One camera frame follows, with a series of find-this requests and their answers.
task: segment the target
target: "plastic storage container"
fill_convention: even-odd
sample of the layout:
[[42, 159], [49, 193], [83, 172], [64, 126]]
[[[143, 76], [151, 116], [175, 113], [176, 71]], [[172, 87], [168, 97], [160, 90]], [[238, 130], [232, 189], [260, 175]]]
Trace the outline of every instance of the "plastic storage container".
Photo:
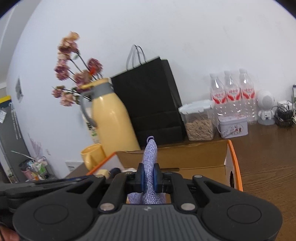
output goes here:
[[215, 135], [214, 102], [196, 101], [179, 108], [190, 141], [213, 140]]
[[248, 134], [247, 117], [243, 114], [219, 116], [218, 120], [222, 138], [240, 137]]

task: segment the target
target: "plastic water bottle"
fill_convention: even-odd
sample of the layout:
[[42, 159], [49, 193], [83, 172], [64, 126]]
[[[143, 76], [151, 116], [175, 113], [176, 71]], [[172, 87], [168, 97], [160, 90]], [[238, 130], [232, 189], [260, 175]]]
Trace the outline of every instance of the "plastic water bottle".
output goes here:
[[226, 115], [227, 97], [225, 88], [217, 75], [210, 74], [211, 76], [211, 95], [215, 101], [215, 115], [216, 117]]
[[245, 69], [239, 69], [239, 80], [241, 83], [243, 105], [246, 110], [248, 123], [257, 122], [256, 100], [254, 85]]
[[224, 71], [225, 74], [225, 91], [227, 96], [228, 106], [227, 114], [242, 114], [241, 92], [236, 81], [233, 80], [230, 71]]

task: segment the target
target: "bag handle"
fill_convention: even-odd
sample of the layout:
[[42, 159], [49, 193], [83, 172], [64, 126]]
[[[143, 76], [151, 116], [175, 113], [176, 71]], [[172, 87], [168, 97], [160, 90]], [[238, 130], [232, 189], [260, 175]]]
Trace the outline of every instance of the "bag handle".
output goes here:
[[141, 57], [140, 57], [140, 52], [139, 52], [138, 48], [142, 52], [142, 55], [143, 55], [143, 58], [144, 58], [145, 63], [147, 63], [146, 56], [144, 54], [143, 49], [140, 46], [134, 44], [134, 45], [132, 45], [131, 50], [130, 50], [130, 53], [128, 54], [128, 58], [126, 60], [126, 70], [127, 71], [128, 71], [128, 65], [129, 65], [130, 59], [132, 59], [132, 61], [131, 61], [132, 68], [133, 69], [135, 68], [135, 66], [134, 66], [134, 60], [135, 60], [135, 56], [136, 56], [136, 51], [137, 51], [137, 56], [138, 56], [139, 63], [140, 63], [140, 65], [142, 65]]

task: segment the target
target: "screw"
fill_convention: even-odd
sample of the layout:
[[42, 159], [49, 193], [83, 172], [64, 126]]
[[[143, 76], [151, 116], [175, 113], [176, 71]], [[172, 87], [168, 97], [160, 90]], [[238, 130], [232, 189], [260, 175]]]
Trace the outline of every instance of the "screw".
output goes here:
[[103, 211], [111, 211], [115, 208], [114, 204], [106, 202], [100, 205], [100, 209]]
[[192, 211], [195, 209], [195, 205], [193, 203], [183, 203], [181, 208], [185, 211]]

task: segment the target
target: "pink flower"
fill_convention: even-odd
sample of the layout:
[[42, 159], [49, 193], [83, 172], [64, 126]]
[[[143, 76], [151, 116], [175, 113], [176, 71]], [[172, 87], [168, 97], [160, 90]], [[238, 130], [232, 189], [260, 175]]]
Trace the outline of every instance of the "pink flower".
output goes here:
[[83, 72], [76, 73], [74, 75], [74, 80], [76, 81], [77, 87], [80, 89], [81, 86], [91, 82], [92, 76], [87, 70], [84, 70]]
[[95, 70], [95, 74], [96, 73], [100, 73], [101, 71], [102, 71], [102, 65], [101, 65], [101, 63], [97, 60], [97, 59], [95, 59], [95, 58], [91, 58], [91, 59], [89, 59], [89, 61], [88, 61], [88, 63], [87, 63], [87, 65], [88, 65], [88, 68], [90, 69], [90, 70]]
[[56, 77], [59, 80], [66, 80], [69, 78], [69, 67], [67, 62], [64, 60], [59, 60], [54, 71], [56, 72]]
[[71, 31], [66, 38], [75, 41], [79, 39], [79, 34]]
[[77, 44], [73, 40], [63, 38], [58, 46], [58, 50], [62, 53], [70, 54], [71, 52], [76, 53], [78, 51], [78, 48]]
[[54, 89], [52, 91], [52, 95], [54, 96], [54, 98], [61, 97], [62, 93], [63, 93], [63, 90], [61, 90], [61, 89]]
[[58, 60], [70, 60], [70, 54], [68, 54], [68, 53], [61, 53], [61, 52], [58, 52], [57, 53], [57, 58], [58, 58]]
[[60, 104], [63, 106], [72, 106], [74, 104], [73, 94], [63, 92]]

